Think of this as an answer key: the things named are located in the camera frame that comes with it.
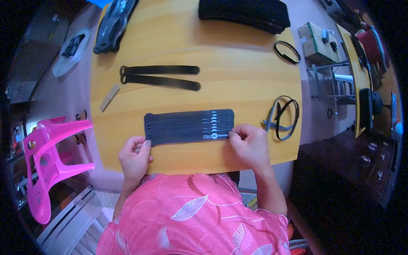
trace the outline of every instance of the yellow wooden tabletop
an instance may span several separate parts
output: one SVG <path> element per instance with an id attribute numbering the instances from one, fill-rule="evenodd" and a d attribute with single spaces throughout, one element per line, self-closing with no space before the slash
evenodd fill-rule
<path id="1" fill-rule="evenodd" d="M 354 88 L 355 88 L 355 99 L 356 99 L 356 129 L 355 129 L 355 138 L 361 135 L 362 132 L 366 129 L 363 127 L 360 128 L 360 89 L 370 88 L 370 74 L 368 73 L 367 69 L 360 67 L 360 62 L 358 59 L 358 55 L 356 49 L 354 48 L 353 42 L 350 38 L 351 34 L 344 29 L 342 26 L 336 24 L 337 29 L 340 32 L 341 39 L 344 42 L 344 48 L 346 54 L 348 55 L 348 59 L 350 61 L 350 68 L 351 73 L 353 76 L 354 81 Z"/>
<path id="2" fill-rule="evenodd" d="M 274 51 L 276 40 L 294 44 L 289 28 L 271 35 L 249 26 L 198 18 L 198 0 L 140 0 L 117 53 L 92 55 L 91 115 L 102 163 L 106 170 L 122 171 L 117 153 L 127 138 L 144 136 L 146 113 L 232 109 L 235 125 L 261 127 L 273 102 L 281 95 L 297 100 L 300 118 L 293 135 L 276 139 L 269 131 L 271 164 L 295 160 L 302 124 L 302 90 L 299 67 Z M 279 50 L 293 59 L 285 46 Z M 122 65 L 193 65 L 198 75 L 160 75 L 201 83 L 198 92 L 128 83 L 102 113 L 105 95 L 120 83 Z M 280 125 L 295 116 L 291 104 Z M 246 169 L 225 140 L 170 144 L 152 148 L 154 161 L 148 173 L 220 173 Z"/>

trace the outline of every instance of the cardboard box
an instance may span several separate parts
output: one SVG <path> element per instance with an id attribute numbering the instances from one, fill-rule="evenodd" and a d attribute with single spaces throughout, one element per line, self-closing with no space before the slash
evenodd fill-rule
<path id="1" fill-rule="evenodd" d="M 302 42 L 302 48 L 305 58 L 310 59 L 319 64 L 336 64 L 341 62 L 339 50 L 341 45 L 337 43 L 330 33 L 328 36 L 328 42 L 322 41 L 322 29 L 315 24 L 308 22 L 304 26 L 299 28 L 300 41 Z M 331 47 L 331 42 L 335 42 L 337 45 L 337 52 Z"/>

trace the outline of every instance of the plastic bag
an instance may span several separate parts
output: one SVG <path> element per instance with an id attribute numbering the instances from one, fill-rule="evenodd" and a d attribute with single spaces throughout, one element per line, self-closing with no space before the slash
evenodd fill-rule
<path id="1" fill-rule="evenodd" d="M 75 54 L 71 57 L 64 57 L 62 54 L 65 52 L 66 48 L 69 46 L 71 43 L 71 39 L 77 37 L 78 35 L 84 34 L 85 37 L 84 39 L 79 43 L 78 49 L 76 50 Z M 89 32 L 89 29 L 84 28 L 80 30 L 78 33 L 75 35 L 67 38 L 65 42 L 62 44 L 60 53 L 59 53 L 59 58 L 57 62 L 55 63 L 54 67 L 52 68 L 52 73 L 54 74 L 55 77 L 60 77 L 66 74 L 74 65 L 76 65 L 82 57 L 82 54 L 84 53 L 86 46 L 88 45 L 89 42 L 89 37 L 91 33 Z"/>

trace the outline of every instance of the red cloth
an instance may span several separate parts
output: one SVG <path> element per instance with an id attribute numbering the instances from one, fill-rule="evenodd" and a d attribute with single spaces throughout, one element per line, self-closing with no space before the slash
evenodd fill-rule
<path id="1" fill-rule="evenodd" d="M 367 55 L 368 62 L 370 64 L 379 63 L 380 67 L 383 65 L 381 59 L 381 52 L 378 49 L 377 41 L 375 39 L 374 33 L 369 26 L 368 29 L 364 33 L 358 33 L 356 35 L 358 40 L 363 44 L 364 50 Z M 385 47 L 384 43 L 381 42 L 382 47 L 384 49 L 384 56 L 385 56 L 385 64 L 387 68 L 390 67 L 390 56 L 388 55 L 387 48 Z"/>
<path id="2" fill-rule="evenodd" d="M 296 248 L 296 249 L 290 250 L 290 255 L 303 255 L 305 252 L 306 252 L 306 249 Z"/>

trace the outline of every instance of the floor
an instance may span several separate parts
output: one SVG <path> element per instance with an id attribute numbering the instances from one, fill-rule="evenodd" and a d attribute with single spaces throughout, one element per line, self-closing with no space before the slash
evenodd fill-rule
<path id="1" fill-rule="evenodd" d="M 310 21 L 321 28 L 337 31 L 334 21 L 325 13 L 317 0 L 282 1 L 288 6 L 295 47 L 301 55 L 303 51 L 297 31 L 299 27 Z M 66 121 L 74 121 L 75 115 L 84 109 L 87 110 L 89 118 L 92 119 L 89 103 L 90 63 L 101 11 L 99 7 L 89 3 L 70 25 L 67 38 L 86 27 L 91 32 L 90 42 L 82 55 L 81 61 L 67 75 L 62 78 L 55 78 L 51 68 L 45 73 L 33 97 L 33 105 L 27 118 L 28 132 L 36 125 L 37 121 L 46 118 L 66 116 Z M 335 33 L 334 37 L 336 37 L 337 41 L 340 40 L 338 33 Z M 344 52 L 342 49 L 340 51 L 344 60 Z M 299 64 L 303 97 L 300 144 L 320 141 L 339 134 L 353 124 L 355 120 L 354 106 L 339 108 L 337 110 L 338 114 L 333 115 L 331 119 L 327 118 L 327 108 L 330 107 L 334 110 L 334 104 L 328 106 L 317 99 L 311 99 L 310 96 L 316 94 L 316 85 L 307 72 L 306 65 L 307 61 L 305 60 L 302 60 Z M 347 68 L 339 68 L 337 73 L 350 74 L 350 71 Z M 323 74 L 319 74 L 319 78 L 327 79 Z M 78 161 L 84 163 L 93 161 L 95 163 L 95 169 L 86 172 L 90 184 L 99 189 L 120 190 L 123 174 L 104 171 L 92 129 L 85 131 L 85 134 L 87 137 L 85 147 L 83 145 L 75 146 L 74 139 L 68 139 L 66 142 L 76 148 L 75 153 L 78 156 Z M 287 162 L 273 167 L 285 195 L 288 195 L 290 188 L 292 166 L 293 162 Z M 256 189 L 255 177 L 251 170 L 241 171 L 239 187 Z"/>

